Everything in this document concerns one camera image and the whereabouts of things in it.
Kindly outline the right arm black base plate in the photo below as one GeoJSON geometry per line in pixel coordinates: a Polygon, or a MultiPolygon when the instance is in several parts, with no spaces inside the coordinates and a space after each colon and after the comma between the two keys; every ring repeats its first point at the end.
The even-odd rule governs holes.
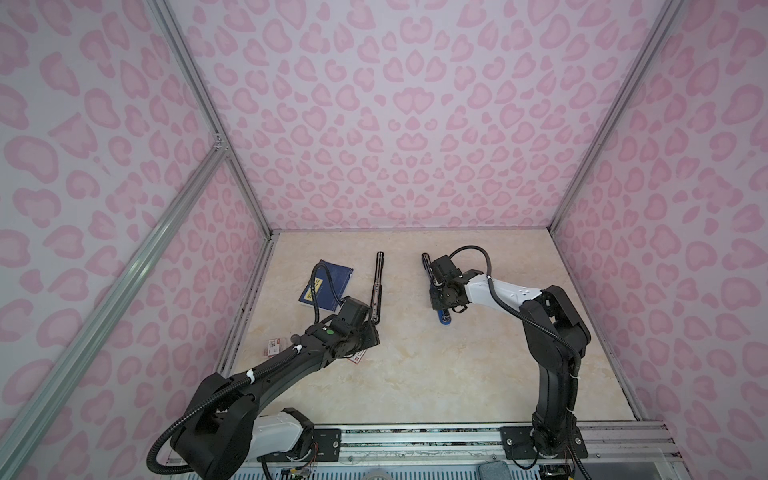
{"type": "Polygon", "coordinates": [[[575,455],[579,460],[589,457],[586,441],[577,427],[549,435],[532,425],[502,426],[499,433],[507,460],[563,460],[566,455],[575,455]]]}

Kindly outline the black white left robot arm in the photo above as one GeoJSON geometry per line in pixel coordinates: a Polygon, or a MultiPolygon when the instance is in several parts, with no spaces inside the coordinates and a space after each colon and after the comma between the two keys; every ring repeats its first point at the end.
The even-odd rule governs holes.
{"type": "Polygon", "coordinates": [[[202,479],[229,479],[248,458],[261,435],[267,441],[258,456],[294,451],[304,455],[310,422],[296,410],[275,417],[262,411],[303,378],[334,361],[380,343],[370,307],[352,297],[340,310],[310,325],[292,346],[244,372],[230,377],[213,373],[193,394],[182,416],[155,441],[146,464],[158,475],[195,473],[202,479]]]}

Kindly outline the small red white staple box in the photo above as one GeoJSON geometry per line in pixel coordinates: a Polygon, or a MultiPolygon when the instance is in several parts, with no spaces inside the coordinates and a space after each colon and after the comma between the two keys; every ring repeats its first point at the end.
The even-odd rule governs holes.
{"type": "Polygon", "coordinates": [[[267,341],[265,348],[265,355],[267,357],[273,357],[278,355],[283,349],[283,340],[281,338],[273,338],[267,341]]]}

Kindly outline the grey cloth pad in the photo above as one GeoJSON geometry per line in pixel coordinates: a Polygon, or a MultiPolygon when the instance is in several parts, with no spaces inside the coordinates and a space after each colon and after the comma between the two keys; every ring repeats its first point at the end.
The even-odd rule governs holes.
{"type": "Polygon", "coordinates": [[[477,467],[478,480],[511,480],[512,475],[508,464],[504,461],[482,463],[477,467]]]}

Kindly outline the blue long stapler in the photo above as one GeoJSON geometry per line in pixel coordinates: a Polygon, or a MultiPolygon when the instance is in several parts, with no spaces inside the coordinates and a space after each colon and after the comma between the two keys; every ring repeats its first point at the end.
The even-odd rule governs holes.
{"type": "MultiPolygon", "coordinates": [[[[429,296],[430,296],[430,302],[434,303],[434,300],[438,297],[438,290],[440,287],[440,284],[435,279],[435,276],[431,269],[431,258],[428,253],[424,252],[421,254],[421,261],[422,266],[427,273],[429,277],[429,296]]],[[[450,314],[450,311],[448,309],[442,309],[438,310],[435,306],[432,306],[432,308],[437,312],[439,322],[442,325],[450,325],[452,322],[452,317],[450,314]]]]}

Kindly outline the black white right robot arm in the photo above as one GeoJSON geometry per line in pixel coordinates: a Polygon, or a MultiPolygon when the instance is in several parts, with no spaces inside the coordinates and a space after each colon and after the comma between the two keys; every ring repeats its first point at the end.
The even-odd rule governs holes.
{"type": "Polygon", "coordinates": [[[581,362],[591,333],[568,294],[497,280],[477,269],[463,271],[451,255],[422,255],[430,278],[430,302],[442,313],[461,313],[479,305],[522,322],[526,345],[539,368],[538,400],[532,414],[530,445],[543,458],[555,458],[577,438],[575,405],[581,362]]]}

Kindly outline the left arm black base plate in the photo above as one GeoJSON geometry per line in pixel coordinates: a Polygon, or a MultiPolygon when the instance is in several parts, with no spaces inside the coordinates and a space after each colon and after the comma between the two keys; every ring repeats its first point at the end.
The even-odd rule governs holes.
{"type": "Polygon", "coordinates": [[[273,452],[258,457],[268,463],[320,463],[337,462],[340,457],[342,431],[336,428],[315,428],[311,434],[303,434],[295,447],[288,452],[273,452]]]}

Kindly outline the aluminium front rail frame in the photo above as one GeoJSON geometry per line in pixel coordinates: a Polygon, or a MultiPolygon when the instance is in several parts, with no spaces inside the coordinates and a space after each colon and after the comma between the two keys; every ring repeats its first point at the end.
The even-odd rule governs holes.
{"type": "Polygon", "coordinates": [[[337,462],[268,463],[275,479],[477,479],[504,461],[512,479],[688,479],[678,446],[655,421],[579,424],[589,457],[507,460],[499,428],[523,423],[321,425],[342,431],[337,462]]]}

